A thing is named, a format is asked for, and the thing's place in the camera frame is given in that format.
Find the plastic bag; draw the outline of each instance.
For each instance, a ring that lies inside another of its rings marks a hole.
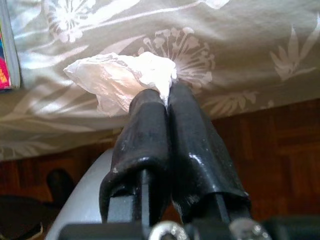
[[[167,106],[170,87],[177,80],[176,64],[151,52],[140,56],[99,54],[80,59],[64,69],[77,85],[95,94],[97,110],[109,117],[129,112],[132,99],[144,89],[154,89]]]

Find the gray fabric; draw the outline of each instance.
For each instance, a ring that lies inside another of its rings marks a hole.
[[[212,118],[320,96],[318,0],[7,4],[23,88],[0,95],[1,160],[113,140],[126,118],[97,112],[96,97],[63,73],[99,53],[171,58]]]

